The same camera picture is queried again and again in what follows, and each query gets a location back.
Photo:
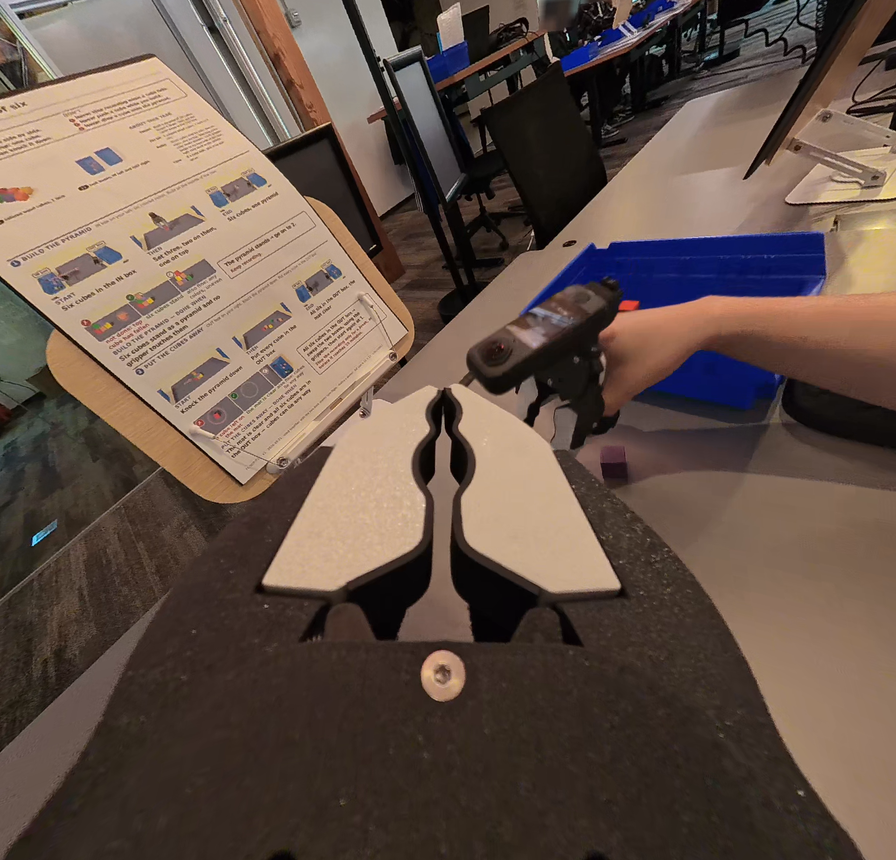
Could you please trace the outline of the person's right forearm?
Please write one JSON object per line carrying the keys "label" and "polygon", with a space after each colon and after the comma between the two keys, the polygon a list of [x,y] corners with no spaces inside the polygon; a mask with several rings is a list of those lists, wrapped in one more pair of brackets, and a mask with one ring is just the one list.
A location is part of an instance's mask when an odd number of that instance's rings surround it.
{"label": "person's right forearm", "polygon": [[702,350],[895,409],[895,294],[711,296]]}

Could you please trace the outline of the wooden instruction board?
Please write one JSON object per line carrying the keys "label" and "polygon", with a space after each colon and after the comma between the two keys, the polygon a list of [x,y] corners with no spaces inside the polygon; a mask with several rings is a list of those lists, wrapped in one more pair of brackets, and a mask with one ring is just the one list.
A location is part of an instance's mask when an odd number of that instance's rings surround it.
{"label": "wooden instruction board", "polygon": [[190,425],[294,462],[410,349],[348,228],[155,56],[11,92],[1,123],[2,282],[58,382],[197,496],[284,470]]}
{"label": "wooden instruction board", "polygon": [[827,0],[815,56],[744,178],[768,165],[827,107],[872,49],[894,42],[895,0]]}

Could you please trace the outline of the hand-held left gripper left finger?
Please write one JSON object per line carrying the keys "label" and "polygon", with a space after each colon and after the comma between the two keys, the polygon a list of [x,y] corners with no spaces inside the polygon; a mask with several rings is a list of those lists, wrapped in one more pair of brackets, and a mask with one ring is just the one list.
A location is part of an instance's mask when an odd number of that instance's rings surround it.
{"label": "hand-held left gripper left finger", "polygon": [[329,608],[355,604],[377,640],[397,639],[431,580],[434,499],[428,485],[442,427],[442,390],[433,388],[429,431],[415,448],[330,449],[263,575],[264,592]]}

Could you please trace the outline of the black office chair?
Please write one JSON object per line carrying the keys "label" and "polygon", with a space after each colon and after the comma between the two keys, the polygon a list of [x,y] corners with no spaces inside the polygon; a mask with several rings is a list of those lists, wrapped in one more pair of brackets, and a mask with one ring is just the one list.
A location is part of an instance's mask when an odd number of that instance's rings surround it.
{"label": "black office chair", "polygon": [[608,173],[560,62],[480,113],[532,225],[551,243],[608,185]]}

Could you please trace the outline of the grey display panel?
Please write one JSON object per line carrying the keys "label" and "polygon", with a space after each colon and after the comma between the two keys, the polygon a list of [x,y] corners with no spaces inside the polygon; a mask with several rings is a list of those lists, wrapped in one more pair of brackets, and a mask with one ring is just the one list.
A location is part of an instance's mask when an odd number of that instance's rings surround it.
{"label": "grey display panel", "polygon": [[467,165],[423,49],[387,58],[384,67],[437,202],[455,203],[467,182]]}

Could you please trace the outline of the wooden background desk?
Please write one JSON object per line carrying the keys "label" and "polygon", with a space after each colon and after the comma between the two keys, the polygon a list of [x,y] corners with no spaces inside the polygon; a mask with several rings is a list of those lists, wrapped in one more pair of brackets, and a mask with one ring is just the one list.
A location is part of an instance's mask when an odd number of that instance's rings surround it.
{"label": "wooden background desk", "polygon": [[486,54],[471,62],[465,70],[449,80],[435,84],[436,92],[448,98],[454,106],[469,103],[487,94],[501,82],[508,82],[526,67],[539,61],[548,61],[546,31],[538,30]]}

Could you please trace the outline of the wooden pillar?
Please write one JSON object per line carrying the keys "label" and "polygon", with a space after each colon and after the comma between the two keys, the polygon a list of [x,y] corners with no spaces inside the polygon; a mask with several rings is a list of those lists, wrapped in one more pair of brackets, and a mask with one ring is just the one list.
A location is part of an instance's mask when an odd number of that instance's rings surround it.
{"label": "wooden pillar", "polygon": [[[298,123],[305,129],[330,125],[335,122],[330,115],[312,70],[303,56],[287,23],[287,16],[278,0],[235,0],[244,11],[245,19],[252,27],[260,48],[273,66],[285,95],[297,113]],[[386,278],[395,283],[405,274],[405,268],[399,259],[392,240],[389,238],[379,213],[375,210],[373,200],[367,191],[362,174],[357,170],[356,162],[350,153],[350,146],[340,131],[335,132],[350,165],[352,177],[360,190],[366,210],[374,219],[375,232],[382,244],[382,250],[373,258],[375,267]]]}

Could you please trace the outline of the black metal pole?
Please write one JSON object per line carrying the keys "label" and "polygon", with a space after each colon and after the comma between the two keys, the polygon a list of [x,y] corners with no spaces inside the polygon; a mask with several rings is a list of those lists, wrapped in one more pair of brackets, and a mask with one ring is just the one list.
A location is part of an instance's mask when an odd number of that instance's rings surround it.
{"label": "black metal pole", "polygon": [[431,199],[427,193],[424,179],[421,176],[420,168],[418,167],[417,160],[415,159],[413,145],[407,140],[407,136],[399,118],[399,113],[393,102],[392,92],[387,84],[384,71],[380,65],[379,57],[375,52],[375,48],[373,46],[371,38],[367,32],[366,26],[364,25],[364,20],[357,6],[357,1],[341,1],[345,12],[349,17],[350,25],[352,26],[352,29],[355,33],[357,42],[361,49],[361,53],[364,56],[364,60],[375,82],[376,89],[383,103],[386,120],[390,124],[392,132],[397,140],[401,155],[405,161],[405,164],[407,165],[409,174],[414,184],[418,200],[422,204],[423,211],[427,216],[434,237],[439,245],[440,251],[442,252],[443,261],[447,266],[448,272],[452,276],[454,288],[462,287],[465,285],[465,282],[463,281],[457,262],[454,259],[454,253],[452,252],[449,241],[444,234],[442,228],[442,219],[438,207],[431,203]]}

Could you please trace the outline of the black round stand base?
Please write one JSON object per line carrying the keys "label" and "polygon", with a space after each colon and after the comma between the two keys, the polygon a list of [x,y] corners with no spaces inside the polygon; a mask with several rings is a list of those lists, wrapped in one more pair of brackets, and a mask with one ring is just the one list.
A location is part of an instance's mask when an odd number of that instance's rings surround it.
{"label": "black round stand base", "polygon": [[449,324],[469,303],[481,294],[487,283],[476,283],[455,287],[445,294],[437,303],[437,312],[442,324]]}

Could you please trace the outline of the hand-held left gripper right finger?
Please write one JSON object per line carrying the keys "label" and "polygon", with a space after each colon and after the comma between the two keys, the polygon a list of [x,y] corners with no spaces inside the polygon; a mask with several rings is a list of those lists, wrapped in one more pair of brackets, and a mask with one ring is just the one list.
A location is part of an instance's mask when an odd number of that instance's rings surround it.
{"label": "hand-held left gripper right finger", "polygon": [[470,388],[445,389],[457,482],[451,576],[475,642],[509,642],[536,608],[623,586],[550,445]]}

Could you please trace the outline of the blue plastic bin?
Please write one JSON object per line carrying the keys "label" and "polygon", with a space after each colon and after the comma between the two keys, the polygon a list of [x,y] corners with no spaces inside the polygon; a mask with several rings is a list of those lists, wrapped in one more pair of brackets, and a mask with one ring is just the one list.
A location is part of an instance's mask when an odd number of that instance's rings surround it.
{"label": "blue plastic bin", "polygon": [[[816,295],[826,279],[823,234],[817,231],[588,245],[533,300],[533,306],[571,285],[617,280],[624,301],[641,310],[674,306],[707,295]],[[686,399],[748,410],[773,399],[781,376],[713,352],[692,356],[654,386]]]}

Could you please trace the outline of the black panel stand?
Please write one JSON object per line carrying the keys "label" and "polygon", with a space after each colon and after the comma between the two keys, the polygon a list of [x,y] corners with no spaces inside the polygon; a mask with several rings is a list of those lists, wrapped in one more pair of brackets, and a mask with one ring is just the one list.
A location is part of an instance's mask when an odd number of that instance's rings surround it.
{"label": "black panel stand", "polygon": [[370,259],[375,259],[383,244],[332,123],[315,127],[263,153],[299,194],[332,210]]}

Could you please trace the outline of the person's right hand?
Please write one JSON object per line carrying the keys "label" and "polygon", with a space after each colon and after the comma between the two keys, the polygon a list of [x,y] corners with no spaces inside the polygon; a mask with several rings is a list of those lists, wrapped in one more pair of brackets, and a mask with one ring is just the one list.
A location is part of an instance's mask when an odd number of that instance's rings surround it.
{"label": "person's right hand", "polygon": [[612,417],[631,399],[674,373],[711,338],[708,299],[619,314],[604,329],[604,412]]}

